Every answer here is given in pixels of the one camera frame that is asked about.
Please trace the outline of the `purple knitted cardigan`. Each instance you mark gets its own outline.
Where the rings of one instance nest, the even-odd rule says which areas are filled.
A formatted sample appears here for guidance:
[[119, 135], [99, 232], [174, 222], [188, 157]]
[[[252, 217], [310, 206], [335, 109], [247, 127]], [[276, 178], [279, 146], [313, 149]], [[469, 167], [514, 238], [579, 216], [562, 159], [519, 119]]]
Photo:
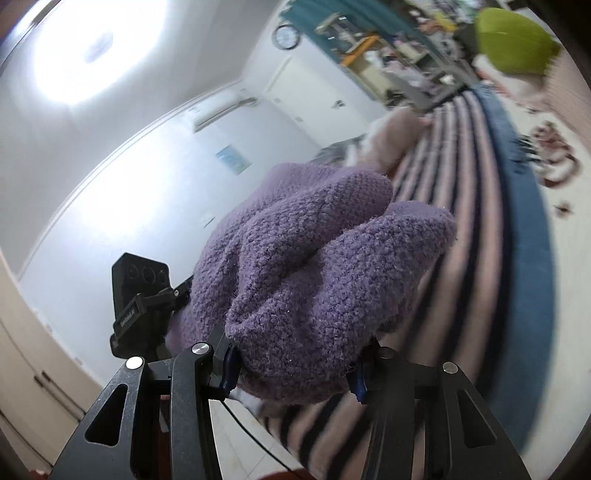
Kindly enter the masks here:
[[446, 209], [397, 202], [363, 168], [285, 163], [217, 225], [169, 324], [179, 353], [216, 326], [242, 353], [242, 390], [283, 404], [346, 390], [370, 338], [396, 329], [456, 238]]

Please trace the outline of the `yellow shelf cabinet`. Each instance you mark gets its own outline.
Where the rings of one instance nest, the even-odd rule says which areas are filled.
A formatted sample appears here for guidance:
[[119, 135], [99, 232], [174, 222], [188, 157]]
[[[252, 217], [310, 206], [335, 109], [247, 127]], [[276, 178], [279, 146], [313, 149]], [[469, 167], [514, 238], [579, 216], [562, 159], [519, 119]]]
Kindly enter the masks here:
[[342, 56], [341, 66], [350, 78], [377, 101], [386, 101], [389, 92], [399, 88], [385, 71], [381, 50], [387, 42], [378, 34], [363, 38], [347, 54]]

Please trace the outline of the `striped bed blanket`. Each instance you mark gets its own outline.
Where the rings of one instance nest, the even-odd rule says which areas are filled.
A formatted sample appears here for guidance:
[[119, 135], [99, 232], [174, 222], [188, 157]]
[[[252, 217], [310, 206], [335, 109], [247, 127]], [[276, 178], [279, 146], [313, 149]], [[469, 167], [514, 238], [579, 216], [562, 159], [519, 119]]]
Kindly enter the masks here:
[[438, 107], [394, 196], [449, 208], [454, 247], [389, 345], [471, 377], [535, 479], [590, 416], [590, 157], [549, 114], [481, 85]]

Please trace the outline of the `blue wall poster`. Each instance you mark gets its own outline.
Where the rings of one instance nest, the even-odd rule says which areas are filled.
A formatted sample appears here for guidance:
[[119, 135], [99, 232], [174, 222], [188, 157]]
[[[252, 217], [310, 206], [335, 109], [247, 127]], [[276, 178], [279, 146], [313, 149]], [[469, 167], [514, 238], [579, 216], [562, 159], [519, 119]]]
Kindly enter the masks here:
[[245, 156], [232, 145], [223, 147], [215, 154], [215, 157], [235, 175], [242, 174], [242, 172], [245, 172], [245, 170], [252, 165], [252, 163], [250, 163], [249, 160], [247, 160]]

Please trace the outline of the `round wall clock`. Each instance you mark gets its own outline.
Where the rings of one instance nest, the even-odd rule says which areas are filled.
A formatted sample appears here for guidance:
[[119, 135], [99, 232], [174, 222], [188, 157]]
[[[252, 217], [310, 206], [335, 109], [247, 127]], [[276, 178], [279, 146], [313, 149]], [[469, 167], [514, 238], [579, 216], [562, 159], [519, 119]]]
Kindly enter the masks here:
[[297, 48], [301, 42], [301, 33], [291, 24], [281, 24], [273, 30], [271, 36], [273, 45], [283, 51], [290, 51]]

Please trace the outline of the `white pillow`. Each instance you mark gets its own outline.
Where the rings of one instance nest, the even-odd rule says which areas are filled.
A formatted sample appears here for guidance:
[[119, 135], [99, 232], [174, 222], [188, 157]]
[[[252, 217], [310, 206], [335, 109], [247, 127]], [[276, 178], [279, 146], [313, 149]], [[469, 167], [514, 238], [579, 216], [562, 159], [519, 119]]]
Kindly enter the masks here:
[[503, 73], [486, 55], [475, 56], [472, 67], [483, 81], [491, 83], [500, 93], [515, 101], [524, 101], [544, 93], [543, 76]]

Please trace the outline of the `green plush cushion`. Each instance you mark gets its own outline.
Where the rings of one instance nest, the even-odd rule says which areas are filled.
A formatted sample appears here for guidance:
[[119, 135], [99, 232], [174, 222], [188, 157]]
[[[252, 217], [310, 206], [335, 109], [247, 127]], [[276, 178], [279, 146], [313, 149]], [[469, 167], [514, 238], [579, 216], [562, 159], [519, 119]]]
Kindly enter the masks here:
[[539, 24], [502, 8], [481, 10], [475, 31], [479, 52], [509, 75], [544, 75], [562, 49]]

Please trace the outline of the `white door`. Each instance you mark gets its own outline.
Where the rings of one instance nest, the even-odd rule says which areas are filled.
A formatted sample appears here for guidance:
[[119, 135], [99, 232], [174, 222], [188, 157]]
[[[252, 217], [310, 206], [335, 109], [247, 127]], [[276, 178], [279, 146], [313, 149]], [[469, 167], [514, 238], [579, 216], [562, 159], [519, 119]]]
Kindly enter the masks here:
[[348, 78], [335, 82], [310, 63], [291, 55], [276, 66], [263, 93], [318, 146], [366, 133], [387, 110], [365, 91], [346, 90]]

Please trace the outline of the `white air conditioner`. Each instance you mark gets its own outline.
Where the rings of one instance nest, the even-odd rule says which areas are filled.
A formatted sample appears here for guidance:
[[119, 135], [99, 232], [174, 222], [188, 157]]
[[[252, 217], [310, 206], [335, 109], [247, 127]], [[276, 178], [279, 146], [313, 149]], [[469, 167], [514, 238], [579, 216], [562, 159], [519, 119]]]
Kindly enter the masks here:
[[196, 133], [236, 109], [257, 102], [256, 96], [245, 91], [224, 90], [190, 106], [185, 112], [185, 121], [190, 131]]

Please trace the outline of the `ceiling lamp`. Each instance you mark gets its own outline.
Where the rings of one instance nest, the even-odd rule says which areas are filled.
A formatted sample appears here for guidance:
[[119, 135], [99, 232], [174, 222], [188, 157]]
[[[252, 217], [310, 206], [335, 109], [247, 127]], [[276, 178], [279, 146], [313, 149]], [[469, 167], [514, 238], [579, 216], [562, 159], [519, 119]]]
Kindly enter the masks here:
[[62, 1], [43, 19], [31, 75], [46, 100], [75, 106], [106, 91], [156, 49], [167, 1]]

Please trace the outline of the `pink grey duvet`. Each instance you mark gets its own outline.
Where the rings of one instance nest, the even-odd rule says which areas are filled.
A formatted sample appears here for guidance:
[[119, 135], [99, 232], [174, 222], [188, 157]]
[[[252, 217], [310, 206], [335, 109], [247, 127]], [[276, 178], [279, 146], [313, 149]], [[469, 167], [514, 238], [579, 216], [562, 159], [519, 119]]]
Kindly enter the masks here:
[[325, 147], [311, 163], [362, 167], [388, 175], [398, 168], [430, 125], [429, 116], [421, 116], [409, 106], [397, 107], [374, 121], [365, 134]]

